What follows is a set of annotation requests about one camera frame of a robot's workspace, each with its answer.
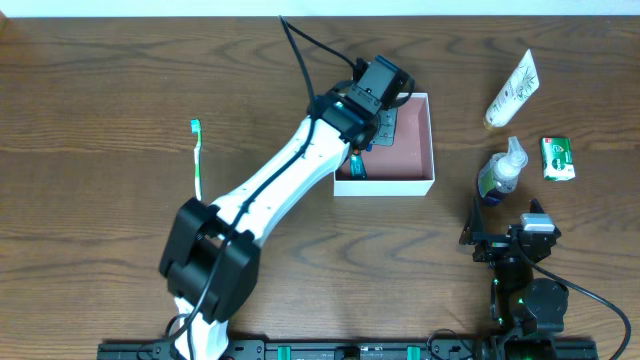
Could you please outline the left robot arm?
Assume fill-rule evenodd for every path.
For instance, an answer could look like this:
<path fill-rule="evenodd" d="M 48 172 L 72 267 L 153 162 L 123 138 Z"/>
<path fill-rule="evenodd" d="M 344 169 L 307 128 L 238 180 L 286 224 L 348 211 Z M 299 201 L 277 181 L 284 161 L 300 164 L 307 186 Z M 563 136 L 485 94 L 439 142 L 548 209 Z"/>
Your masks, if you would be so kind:
<path fill-rule="evenodd" d="M 414 89 L 414 78 L 386 58 L 360 60 L 352 79 L 311 96 L 291 140 L 245 183 L 209 205 L 191 198 L 179 208 L 159 264 L 184 305 L 168 338 L 178 357 L 221 357 L 226 323 L 255 288 L 271 231 L 319 180 L 366 149 L 383 113 Z"/>

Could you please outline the green soap bar package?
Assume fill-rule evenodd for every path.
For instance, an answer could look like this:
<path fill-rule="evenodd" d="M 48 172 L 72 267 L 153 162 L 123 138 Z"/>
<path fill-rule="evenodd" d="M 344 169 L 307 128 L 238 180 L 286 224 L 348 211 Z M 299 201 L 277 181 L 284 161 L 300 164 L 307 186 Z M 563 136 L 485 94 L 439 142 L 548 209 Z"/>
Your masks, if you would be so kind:
<path fill-rule="evenodd" d="M 545 180 L 569 181 L 575 178 L 571 141 L 565 137 L 543 137 L 540 142 Z"/>

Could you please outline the white botanical lotion tube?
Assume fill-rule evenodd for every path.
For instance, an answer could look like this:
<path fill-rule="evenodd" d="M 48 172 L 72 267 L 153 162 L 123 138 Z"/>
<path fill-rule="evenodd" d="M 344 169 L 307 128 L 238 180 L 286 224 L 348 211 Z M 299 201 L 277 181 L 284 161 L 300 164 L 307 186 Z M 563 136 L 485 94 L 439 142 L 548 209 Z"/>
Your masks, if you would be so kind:
<path fill-rule="evenodd" d="M 489 128 L 506 126 L 539 86 L 533 54 L 528 49 L 489 105 L 484 117 L 485 125 Z"/>

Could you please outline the green white toothbrush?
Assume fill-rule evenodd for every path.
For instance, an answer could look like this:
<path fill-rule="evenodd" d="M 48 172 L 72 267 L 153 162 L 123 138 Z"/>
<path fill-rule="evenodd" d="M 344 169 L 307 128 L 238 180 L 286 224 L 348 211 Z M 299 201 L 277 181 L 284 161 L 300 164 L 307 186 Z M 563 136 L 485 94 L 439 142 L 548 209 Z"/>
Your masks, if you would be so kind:
<path fill-rule="evenodd" d="M 194 156 L 194 193 L 197 200 L 202 200 L 202 182 L 201 182 L 201 167 L 200 167 L 200 155 L 202 148 L 202 128 L 199 119 L 194 118 L 190 121 L 191 132 L 196 135 L 197 140 L 193 150 Z"/>

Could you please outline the clear pump soap bottle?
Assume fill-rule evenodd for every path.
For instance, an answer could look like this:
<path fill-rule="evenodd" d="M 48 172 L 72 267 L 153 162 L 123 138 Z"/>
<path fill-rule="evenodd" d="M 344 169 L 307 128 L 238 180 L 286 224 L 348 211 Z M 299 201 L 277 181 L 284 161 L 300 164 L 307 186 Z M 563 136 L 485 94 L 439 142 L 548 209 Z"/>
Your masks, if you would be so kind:
<path fill-rule="evenodd" d="M 516 136 L 508 138 L 506 152 L 495 153 L 478 172 L 477 191 L 487 206 L 497 206 L 512 193 L 519 175 L 528 164 L 528 155 Z"/>

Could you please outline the red green toothpaste tube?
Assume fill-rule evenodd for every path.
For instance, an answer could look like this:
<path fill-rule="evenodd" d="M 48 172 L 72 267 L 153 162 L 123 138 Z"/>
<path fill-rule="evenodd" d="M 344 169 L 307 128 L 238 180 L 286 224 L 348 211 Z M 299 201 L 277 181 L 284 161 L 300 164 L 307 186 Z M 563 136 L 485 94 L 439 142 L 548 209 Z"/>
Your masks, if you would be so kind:
<path fill-rule="evenodd" d="M 360 153 L 350 156 L 350 175 L 352 180 L 367 180 L 368 175 Z"/>

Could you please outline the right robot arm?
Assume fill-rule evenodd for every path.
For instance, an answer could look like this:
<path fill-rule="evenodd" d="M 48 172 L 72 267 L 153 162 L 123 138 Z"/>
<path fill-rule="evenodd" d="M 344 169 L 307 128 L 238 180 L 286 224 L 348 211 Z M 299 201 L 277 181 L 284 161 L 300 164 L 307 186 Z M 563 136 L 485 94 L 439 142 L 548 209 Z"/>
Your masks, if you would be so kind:
<path fill-rule="evenodd" d="M 569 291 L 555 280 L 536 279 L 533 267 L 551 255 L 560 236 L 535 199 L 518 224 L 504 234 L 491 234 L 479 200 L 472 199 L 459 243 L 473 246 L 473 260 L 493 271 L 490 314 L 500 326 L 498 332 L 474 343 L 474 359 L 557 357 L 554 335 L 564 330 Z"/>

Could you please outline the black mounting rail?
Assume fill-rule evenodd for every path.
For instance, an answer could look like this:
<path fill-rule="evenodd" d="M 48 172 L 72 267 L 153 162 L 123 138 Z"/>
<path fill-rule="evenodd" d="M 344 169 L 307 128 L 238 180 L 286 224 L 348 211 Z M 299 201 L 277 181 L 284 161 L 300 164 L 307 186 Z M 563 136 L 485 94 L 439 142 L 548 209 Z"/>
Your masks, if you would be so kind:
<path fill-rule="evenodd" d="M 265 342 L 237 340 L 230 343 L 222 360 L 427 360 L 496 359 L 497 354 L 482 349 L 471 339 L 436 338 L 420 342 L 331 343 Z M 506 344 L 507 359 L 596 359 L 593 341 L 555 342 L 511 341 Z"/>

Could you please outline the white cardboard box pink interior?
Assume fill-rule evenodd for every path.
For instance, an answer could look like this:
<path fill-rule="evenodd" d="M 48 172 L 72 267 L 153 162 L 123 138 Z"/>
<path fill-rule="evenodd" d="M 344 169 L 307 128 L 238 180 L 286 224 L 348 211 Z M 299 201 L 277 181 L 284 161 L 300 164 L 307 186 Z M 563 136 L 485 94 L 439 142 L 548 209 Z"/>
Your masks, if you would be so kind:
<path fill-rule="evenodd" d="M 354 178 L 346 161 L 333 175 L 336 197 L 426 195 L 436 179 L 428 95 L 415 93 L 381 112 L 379 130 L 360 159 L 367 177 Z"/>

